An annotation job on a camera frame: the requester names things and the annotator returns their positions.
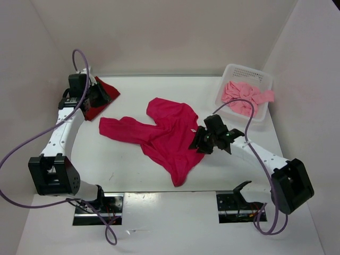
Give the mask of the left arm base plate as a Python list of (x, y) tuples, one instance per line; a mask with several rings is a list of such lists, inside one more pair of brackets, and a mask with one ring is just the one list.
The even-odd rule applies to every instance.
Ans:
[[(90, 202), (106, 223), (122, 225), (124, 193), (105, 193), (103, 205)], [(75, 208), (73, 226), (104, 225), (98, 215), (85, 203), (71, 202)]]

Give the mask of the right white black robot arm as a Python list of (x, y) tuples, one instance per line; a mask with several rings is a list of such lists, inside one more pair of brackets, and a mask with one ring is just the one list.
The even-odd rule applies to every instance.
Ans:
[(210, 155), (217, 147), (237, 156), (252, 166), (264, 166), (273, 183), (271, 199), (279, 211), (290, 215), (315, 194), (307, 170), (299, 159), (277, 156), (245, 137), (238, 129), (229, 130), (217, 114), (199, 126), (189, 149)]

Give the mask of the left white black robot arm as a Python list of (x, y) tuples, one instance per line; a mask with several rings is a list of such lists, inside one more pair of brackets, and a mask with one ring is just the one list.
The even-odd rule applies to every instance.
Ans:
[(71, 152), (81, 124), (93, 121), (120, 93), (88, 69), (69, 75), (68, 80), (58, 104), (56, 127), (40, 155), (29, 159), (28, 167), (39, 195), (79, 199), (98, 213), (106, 206), (104, 191), (81, 180)]

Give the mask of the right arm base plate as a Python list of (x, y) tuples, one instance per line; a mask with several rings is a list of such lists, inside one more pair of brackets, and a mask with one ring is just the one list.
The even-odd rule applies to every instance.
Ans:
[(216, 193), (220, 224), (253, 222), (264, 205), (261, 202), (239, 202), (232, 192)]

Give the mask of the dark red t shirt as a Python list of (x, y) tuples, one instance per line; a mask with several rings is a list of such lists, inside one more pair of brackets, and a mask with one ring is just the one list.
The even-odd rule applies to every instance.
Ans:
[(115, 87), (108, 85), (99, 77), (95, 76), (94, 81), (83, 102), (83, 114), (86, 121), (93, 121), (120, 95)]

